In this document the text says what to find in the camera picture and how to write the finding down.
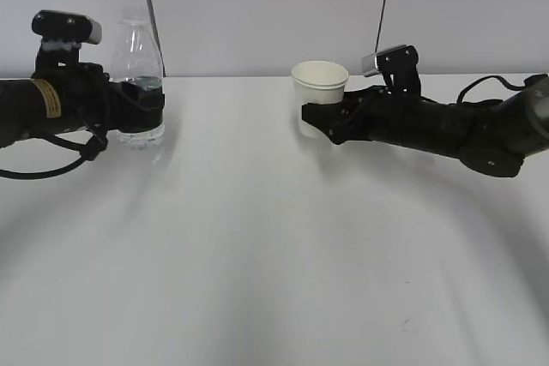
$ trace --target cord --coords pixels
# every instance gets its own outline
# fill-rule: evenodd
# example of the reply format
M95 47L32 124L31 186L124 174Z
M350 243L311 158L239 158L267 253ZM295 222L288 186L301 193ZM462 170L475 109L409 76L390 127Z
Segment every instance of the cord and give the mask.
M74 71L78 71L79 73L83 74L84 77L87 77L87 79L101 93L101 97L103 98L104 111L103 123L98 127L98 129L90 129L88 127L93 136L90 138L89 141L87 141L85 145L82 145L81 143L75 143L73 141L67 141L61 137L46 132L31 131L28 135L31 138L43 139L53 145L76 151L80 154L80 158L75 160L71 164L66 165L65 167L61 167L52 171L25 173L18 171L5 171L0 169L0 177L14 180L40 180L50 177L61 176L65 173L73 171L77 167L83 165L86 161L94 160L99 153L106 149L106 134L109 131L109 125L111 124L112 117L111 100L109 99L108 92L108 81L102 76L98 76L96 74L88 72L85 68L79 65L71 69L73 69Z
M383 18L385 17L385 5L387 4L387 0L383 0L383 6L381 8L381 15L379 16L379 26L377 27L377 38L376 38L376 50L379 47L379 38L381 37L381 28L383 25Z
M490 75L490 76L486 76L486 77L481 77L480 79L474 81L473 83L471 83L469 86L465 87L459 94L459 96L457 97L457 101L455 102L457 105L461 105L463 104L463 99L465 98L465 95L471 90L473 89L473 87L476 87L478 86L480 83L482 83L483 81L487 81L489 79L496 79L497 81L499 81L502 85L504 85L505 88L509 89L509 90L512 90L513 92L521 92L523 91L526 86L515 86L511 83L509 83L508 81L506 81L502 76L499 76L499 75Z

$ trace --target table surface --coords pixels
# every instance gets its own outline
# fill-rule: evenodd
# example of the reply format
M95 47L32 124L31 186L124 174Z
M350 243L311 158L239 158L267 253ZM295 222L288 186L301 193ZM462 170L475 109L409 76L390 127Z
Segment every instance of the table surface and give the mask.
M425 95L478 77L423 76ZM165 85L163 150L112 139L0 182L0 364L549 364L549 154L494 179L305 138L288 78ZM0 165L73 156L27 141Z

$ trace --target clear plastic bottle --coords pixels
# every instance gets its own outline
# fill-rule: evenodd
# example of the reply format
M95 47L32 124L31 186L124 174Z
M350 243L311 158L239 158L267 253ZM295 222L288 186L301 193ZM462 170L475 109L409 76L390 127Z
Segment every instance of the clear plastic bottle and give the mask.
M111 66L113 81L134 83L145 91L162 86L163 65L160 50L148 30L145 9L126 9L120 21L123 31L114 49ZM139 133L117 132L127 147L142 150L158 147L164 138L164 123L158 128Z

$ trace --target paper cup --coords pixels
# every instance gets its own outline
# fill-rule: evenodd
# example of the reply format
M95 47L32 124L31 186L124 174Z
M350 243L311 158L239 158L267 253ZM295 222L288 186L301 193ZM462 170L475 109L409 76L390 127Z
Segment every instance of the paper cup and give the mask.
M299 131L308 137L324 133L301 119L301 106L307 103L329 105L343 100L349 72L337 63L302 62L292 69L293 87L298 101Z

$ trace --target water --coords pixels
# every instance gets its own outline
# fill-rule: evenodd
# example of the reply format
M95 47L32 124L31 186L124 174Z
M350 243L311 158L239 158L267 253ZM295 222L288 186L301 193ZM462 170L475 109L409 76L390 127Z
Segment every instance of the water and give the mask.
M144 91L150 91L162 86L162 79L154 76L140 76L135 79L126 80L128 83L133 83L139 86ZM126 147L133 150L147 150L150 148L159 147L164 140L164 122L152 130L139 133L122 133L117 132L117 138Z

